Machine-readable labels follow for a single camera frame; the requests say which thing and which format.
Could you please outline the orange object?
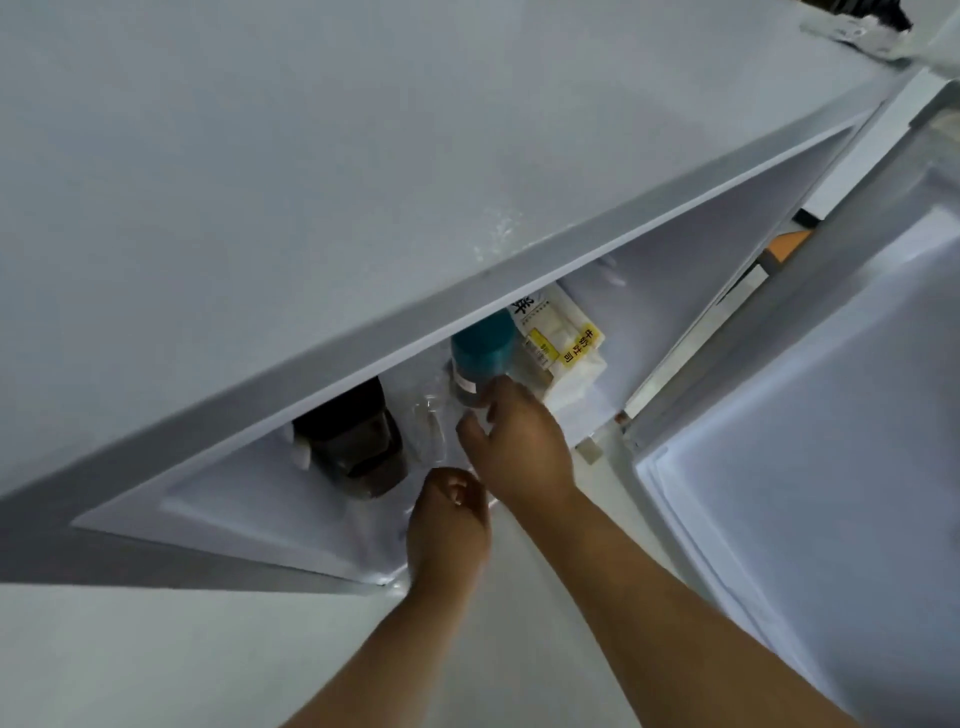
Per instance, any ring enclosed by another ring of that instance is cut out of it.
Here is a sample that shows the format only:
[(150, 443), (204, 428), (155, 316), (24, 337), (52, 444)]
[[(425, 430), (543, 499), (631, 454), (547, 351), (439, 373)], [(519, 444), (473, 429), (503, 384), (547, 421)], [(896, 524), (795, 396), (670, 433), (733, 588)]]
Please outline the orange object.
[(762, 249), (757, 258), (757, 264), (768, 277), (773, 277), (783, 269), (786, 261), (804, 244), (811, 234), (811, 229), (800, 229), (777, 235)]

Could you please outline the white refrigerator door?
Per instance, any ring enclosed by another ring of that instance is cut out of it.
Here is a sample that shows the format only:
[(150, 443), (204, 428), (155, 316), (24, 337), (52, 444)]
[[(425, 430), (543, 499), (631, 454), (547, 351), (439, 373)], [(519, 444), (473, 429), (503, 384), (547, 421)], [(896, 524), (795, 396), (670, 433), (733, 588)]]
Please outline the white refrigerator door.
[(731, 620), (865, 725), (960, 728), (960, 78), (628, 441)]

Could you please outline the person's left hand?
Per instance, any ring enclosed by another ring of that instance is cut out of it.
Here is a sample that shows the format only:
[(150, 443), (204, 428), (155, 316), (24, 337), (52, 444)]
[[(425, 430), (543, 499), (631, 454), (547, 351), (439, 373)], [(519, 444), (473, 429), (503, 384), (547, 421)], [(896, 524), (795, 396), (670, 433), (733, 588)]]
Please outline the person's left hand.
[(444, 502), (421, 509), (420, 495), (406, 535), (412, 589), (465, 600), (489, 558), (491, 519), (478, 519)]

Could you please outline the white refrigerator body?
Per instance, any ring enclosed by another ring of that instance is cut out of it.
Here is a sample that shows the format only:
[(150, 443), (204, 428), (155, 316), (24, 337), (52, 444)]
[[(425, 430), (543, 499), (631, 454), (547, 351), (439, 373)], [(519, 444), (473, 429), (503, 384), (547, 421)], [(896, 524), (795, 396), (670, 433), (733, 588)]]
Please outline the white refrigerator body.
[[(453, 334), (559, 284), (601, 428), (901, 90), (816, 12), (0, 0), (0, 584), (402, 584)], [(357, 500), (292, 423), (374, 377)]]

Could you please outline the person's left forearm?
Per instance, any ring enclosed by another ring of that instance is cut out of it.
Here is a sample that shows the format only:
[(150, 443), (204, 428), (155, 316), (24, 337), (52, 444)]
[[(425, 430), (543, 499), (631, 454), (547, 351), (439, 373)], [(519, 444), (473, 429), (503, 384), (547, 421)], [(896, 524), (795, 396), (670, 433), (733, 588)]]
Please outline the person's left forearm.
[(475, 577), (416, 577), (353, 656), (280, 728), (419, 728), (475, 587)]

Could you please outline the white packet with yellow label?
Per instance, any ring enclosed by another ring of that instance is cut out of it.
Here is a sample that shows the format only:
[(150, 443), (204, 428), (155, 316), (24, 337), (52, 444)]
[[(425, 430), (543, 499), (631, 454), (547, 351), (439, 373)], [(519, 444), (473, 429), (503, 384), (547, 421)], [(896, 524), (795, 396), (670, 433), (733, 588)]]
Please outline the white packet with yellow label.
[(557, 282), (506, 310), (517, 330), (510, 375), (548, 409), (566, 442), (578, 445), (612, 417), (597, 388), (608, 367), (600, 351), (605, 334)]

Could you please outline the person's right hand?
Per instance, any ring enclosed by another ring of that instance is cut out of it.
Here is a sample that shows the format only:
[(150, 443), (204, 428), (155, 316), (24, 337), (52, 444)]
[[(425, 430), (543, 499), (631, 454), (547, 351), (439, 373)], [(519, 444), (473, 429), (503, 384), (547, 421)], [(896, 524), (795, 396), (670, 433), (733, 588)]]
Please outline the person's right hand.
[(557, 420), (506, 374), (490, 383), (486, 404), (490, 454), (468, 459), (478, 479), (524, 526), (562, 508), (577, 489)]

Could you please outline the dark brown jar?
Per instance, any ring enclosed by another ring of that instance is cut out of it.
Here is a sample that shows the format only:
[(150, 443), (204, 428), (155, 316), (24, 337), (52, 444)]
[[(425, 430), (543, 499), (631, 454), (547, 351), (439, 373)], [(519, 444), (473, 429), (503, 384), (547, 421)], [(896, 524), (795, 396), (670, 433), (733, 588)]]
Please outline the dark brown jar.
[(311, 463), (354, 500), (382, 498), (409, 475), (402, 433), (378, 376), (294, 418), (292, 427)]

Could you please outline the teal bottle with white label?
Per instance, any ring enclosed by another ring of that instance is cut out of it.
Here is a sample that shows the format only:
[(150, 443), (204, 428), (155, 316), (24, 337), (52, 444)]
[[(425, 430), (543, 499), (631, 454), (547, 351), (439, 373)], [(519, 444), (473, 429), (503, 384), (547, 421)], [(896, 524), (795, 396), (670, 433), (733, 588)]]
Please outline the teal bottle with white label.
[(509, 373), (518, 333), (509, 309), (502, 308), (451, 337), (451, 387), (462, 406), (487, 406), (491, 382)]

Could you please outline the white door hinge bracket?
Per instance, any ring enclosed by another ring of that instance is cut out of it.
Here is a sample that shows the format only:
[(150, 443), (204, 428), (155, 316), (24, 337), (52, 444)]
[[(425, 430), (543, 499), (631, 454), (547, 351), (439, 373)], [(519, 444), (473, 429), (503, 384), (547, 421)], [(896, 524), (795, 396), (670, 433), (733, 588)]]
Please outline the white door hinge bracket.
[(817, 11), (800, 29), (812, 36), (845, 44), (882, 63), (912, 58), (913, 22), (902, 0), (800, 0)]

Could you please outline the person's right forearm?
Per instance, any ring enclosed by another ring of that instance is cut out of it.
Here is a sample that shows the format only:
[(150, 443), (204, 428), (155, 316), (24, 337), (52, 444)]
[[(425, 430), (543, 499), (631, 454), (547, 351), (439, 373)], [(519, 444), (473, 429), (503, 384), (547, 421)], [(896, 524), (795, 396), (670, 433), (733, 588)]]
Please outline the person's right forearm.
[(642, 728), (860, 728), (575, 486), (510, 511), (576, 603)]

